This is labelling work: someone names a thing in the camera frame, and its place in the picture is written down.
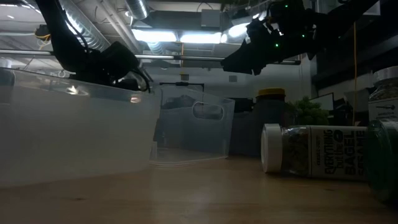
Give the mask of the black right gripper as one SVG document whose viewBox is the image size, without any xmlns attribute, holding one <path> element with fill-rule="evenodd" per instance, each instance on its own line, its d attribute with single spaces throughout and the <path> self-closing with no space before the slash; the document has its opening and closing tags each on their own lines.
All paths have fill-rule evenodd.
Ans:
<svg viewBox="0 0 398 224">
<path fill-rule="evenodd" d="M 305 52 L 315 32 L 314 15 L 302 0 L 271 1 L 266 15 L 247 26 L 249 52 L 266 62 L 281 62 Z M 264 68 L 261 60 L 252 61 L 250 69 L 245 54 L 237 50 L 224 58 L 221 66 L 225 72 L 259 75 Z"/>
</svg>

